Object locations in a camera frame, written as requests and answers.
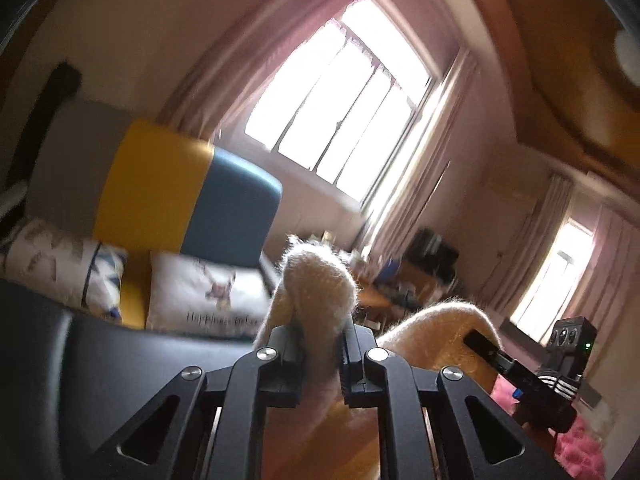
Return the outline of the pink fluffy cloth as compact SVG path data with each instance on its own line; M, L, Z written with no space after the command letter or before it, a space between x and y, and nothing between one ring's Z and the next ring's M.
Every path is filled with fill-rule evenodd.
M518 401L515 388L498 375L491 390L491 399L512 415ZM603 480L605 461L602 446L594 440L582 416L578 415L567 434L559 434L555 441L554 457L574 479Z

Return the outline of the white deer print pillow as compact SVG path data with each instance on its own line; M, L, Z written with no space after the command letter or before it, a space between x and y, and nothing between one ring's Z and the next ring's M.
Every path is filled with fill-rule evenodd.
M152 252L146 327L162 332L253 339L270 306L257 269Z

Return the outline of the wooden side table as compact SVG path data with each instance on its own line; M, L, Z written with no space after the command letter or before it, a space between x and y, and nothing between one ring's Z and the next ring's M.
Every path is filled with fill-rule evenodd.
M375 332L437 304L457 279L454 266L436 264L431 258L424 263L390 260L375 278L356 269L352 276L359 287L354 319Z

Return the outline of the white blue triangle pillow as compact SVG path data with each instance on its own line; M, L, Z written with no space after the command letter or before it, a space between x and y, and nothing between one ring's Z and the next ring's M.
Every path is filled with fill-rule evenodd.
M124 248L25 218L1 241L1 277L66 307L122 322Z

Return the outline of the grey yellow blue sofa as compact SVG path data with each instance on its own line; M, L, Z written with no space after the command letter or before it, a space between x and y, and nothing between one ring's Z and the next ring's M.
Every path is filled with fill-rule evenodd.
M151 252L254 268L282 196L267 171L103 103L62 104L38 132L26 214L126 249L122 322L149 311Z

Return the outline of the bright barred window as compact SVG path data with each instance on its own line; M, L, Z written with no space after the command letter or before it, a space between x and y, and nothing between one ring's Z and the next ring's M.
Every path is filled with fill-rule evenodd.
M390 14L375 0L356 0L286 59L244 133L365 204L432 80Z

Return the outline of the pink curtain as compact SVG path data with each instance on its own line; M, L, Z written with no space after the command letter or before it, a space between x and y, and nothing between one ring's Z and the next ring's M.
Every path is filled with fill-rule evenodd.
M262 0L209 46L158 119L210 139L241 113L285 59L354 0ZM442 0L382 0L427 66L444 76L464 47Z

